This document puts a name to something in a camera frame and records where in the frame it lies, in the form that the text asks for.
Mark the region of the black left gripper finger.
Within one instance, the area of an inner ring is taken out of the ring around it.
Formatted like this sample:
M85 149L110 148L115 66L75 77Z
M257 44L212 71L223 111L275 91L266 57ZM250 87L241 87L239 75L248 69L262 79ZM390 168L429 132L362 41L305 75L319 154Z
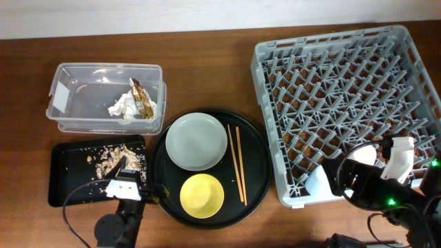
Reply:
M126 165L126 156L122 156L118 163L109 171L106 172L103 176L104 179L115 178L116 175L120 172L121 169L125 168Z
M168 198L170 191L167 187L167 180L165 176L165 161L151 164L149 177L152 200Z

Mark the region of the food scraps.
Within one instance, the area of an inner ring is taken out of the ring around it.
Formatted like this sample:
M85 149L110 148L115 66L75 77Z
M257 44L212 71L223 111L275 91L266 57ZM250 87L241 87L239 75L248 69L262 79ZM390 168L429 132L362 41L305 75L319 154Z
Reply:
M129 147L128 145L105 145L104 148L90 148L95 155L88 155L86 161L95 167L96 176L102 179L107 176L118 162L125 156L127 169L133 169L141 173L141 180L146 181L146 158L144 146Z

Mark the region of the pink cup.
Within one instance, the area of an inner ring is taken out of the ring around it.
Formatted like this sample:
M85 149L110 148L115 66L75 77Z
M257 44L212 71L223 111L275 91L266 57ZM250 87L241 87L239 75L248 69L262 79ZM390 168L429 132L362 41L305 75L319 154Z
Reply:
M373 145L367 145L365 147L355 149L348 159L374 166L377 159L377 151Z

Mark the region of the yellow bowl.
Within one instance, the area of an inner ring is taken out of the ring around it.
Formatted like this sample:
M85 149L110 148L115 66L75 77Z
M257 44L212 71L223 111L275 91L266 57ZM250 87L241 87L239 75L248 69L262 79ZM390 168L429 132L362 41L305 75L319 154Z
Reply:
M190 176L180 190L180 203L191 217L205 219L214 216L223 206L225 193L220 181L209 174Z

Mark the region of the light blue cup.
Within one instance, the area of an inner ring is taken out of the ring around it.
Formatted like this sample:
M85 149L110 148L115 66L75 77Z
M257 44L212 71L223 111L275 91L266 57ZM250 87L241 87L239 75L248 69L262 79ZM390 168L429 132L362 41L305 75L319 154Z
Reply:
M317 166L305 181L307 193L313 203L319 203L334 197L331 192L327 175L322 165Z

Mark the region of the white tissue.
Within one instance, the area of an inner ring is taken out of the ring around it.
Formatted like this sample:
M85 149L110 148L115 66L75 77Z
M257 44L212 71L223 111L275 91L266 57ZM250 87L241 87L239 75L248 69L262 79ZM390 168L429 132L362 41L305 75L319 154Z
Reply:
M127 93L122 94L120 99L107 110L110 116L119 116L123 119L134 119L134 116L136 114L141 114L136 106L131 90L129 90Z

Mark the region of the grey round plate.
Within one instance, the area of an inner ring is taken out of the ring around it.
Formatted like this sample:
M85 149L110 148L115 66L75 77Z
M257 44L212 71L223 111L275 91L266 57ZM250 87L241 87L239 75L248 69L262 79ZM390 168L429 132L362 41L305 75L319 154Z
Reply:
M221 161L227 150L227 133L217 118L193 112L171 124L165 147L168 156L178 167L199 172Z

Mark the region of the gold brown snack wrapper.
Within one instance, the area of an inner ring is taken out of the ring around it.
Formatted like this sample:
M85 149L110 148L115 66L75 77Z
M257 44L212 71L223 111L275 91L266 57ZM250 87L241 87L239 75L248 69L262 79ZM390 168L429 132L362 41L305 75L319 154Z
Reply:
M150 104L150 98L144 92L139 81L133 78L129 78L130 87L132 89L132 95L138 111L141 116L145 119L154 118L154 111L152 105Z

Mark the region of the wooden chopstick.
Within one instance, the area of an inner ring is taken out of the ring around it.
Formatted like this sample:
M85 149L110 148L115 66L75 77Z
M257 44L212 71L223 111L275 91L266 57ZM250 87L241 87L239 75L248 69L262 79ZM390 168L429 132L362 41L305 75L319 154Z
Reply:
M238 173L238 166L237 166L237 161L236 161L234 144L233 144L233 140L232 140L232 133L231 133L229 124L227 124L227 133L228 133L228 139L229 139L229 144L230 144L230 150L231 150L232 158L233 158L234 171L235 171L235 175L236 175L236 182L238 185L238 192L239 192L239 196L240 196L240 201L242 203L245 203L245 198L243 196L243 190L242 190L242 186L241 186L241 182L240 182L240 176Z
M240 165L240 179L242 184L242 190L243 190L243 197L244 197L244 204L247 206L247 192L246 192L246 185L245 185L245 170L243 166L243 155L242 155L242 147L240 143L240 130L239 127L236 127L236 140L238 145L238 157L239 157L239 165Z

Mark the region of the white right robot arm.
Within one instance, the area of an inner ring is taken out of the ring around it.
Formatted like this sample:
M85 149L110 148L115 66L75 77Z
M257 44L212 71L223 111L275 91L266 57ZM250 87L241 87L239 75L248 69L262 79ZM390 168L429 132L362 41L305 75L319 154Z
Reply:
M398 180L381 178L378 167L353 160L326 158L322 167L331 192L342 196L348 187L352 195L345 198L353 206L379 211L391 224L408 230L410 247L440 246L440 162L431 162L420 184L421 192Z

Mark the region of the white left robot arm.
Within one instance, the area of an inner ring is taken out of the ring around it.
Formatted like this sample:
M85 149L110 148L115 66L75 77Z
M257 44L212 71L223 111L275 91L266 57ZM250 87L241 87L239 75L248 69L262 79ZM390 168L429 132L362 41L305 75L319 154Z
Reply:
M108 198L118 200L113 214L101 217L94 227L98 247L134 247L143 219L145 205L158 203L169 197L169 190L159 183L151 189L141 187L141 173L126 167L125 156L105 175L109 180L105 188Z

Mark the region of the grey dishwasher rack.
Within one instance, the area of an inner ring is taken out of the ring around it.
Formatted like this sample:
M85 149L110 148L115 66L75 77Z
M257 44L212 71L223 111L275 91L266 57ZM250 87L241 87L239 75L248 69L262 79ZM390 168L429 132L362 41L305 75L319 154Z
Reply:
M355 145L412 136L415 188L440 152L440 97L404 26L265 41L251 72L286 207L333 201L309 194L306 180Z

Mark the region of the black rectangular tray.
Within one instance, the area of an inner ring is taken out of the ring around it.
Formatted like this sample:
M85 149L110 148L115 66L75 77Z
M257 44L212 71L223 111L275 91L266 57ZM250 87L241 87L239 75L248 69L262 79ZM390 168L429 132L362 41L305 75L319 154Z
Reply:
M97 183L108 170L103 164L116 163L116 153L127 157L127 166L138 163L141 173L141 184L146 185L147 161L145 139L139 134L115 136L88 141L75 141L55 145L51 153L48 203L60 207L74 189L89 183L70 197L68 205L94 203L108 200L105 185Z

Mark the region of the clear plastic bin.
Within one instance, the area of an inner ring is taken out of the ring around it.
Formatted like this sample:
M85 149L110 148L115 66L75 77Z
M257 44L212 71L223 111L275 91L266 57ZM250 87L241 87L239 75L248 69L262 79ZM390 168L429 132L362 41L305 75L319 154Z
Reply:
M108 108L131 91L129 79L139 81L157 104L153 119L124 119ZM167 88L162 68L135 63L62 63L58 66L45 115L62 132L157 135L163 127Z

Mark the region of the round black tray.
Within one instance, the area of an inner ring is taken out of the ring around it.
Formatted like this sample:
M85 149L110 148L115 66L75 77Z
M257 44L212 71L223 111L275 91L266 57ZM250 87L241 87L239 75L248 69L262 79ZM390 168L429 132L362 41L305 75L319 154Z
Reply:
M165 147L168 127L164 129L150 154L150 161L147 163L147 181L150 186L150 165L165 161L165 176L170 195L159 200L158 204L161 208L184 225L198 229L220 229L242 221L258 208L269 189L272 161L267 141L246 118L228 110L200 109L199 111L217 118L223 126L229 124L234 144L237 144L235 130L239 127L247 206L240 202L232 153L227 149L220 163L205 171L222 184L225 192L223 206L210 218L198 219L187 214L181 206L179 193L183 183L190 176L195 175L195 172L181 169L168 156Z

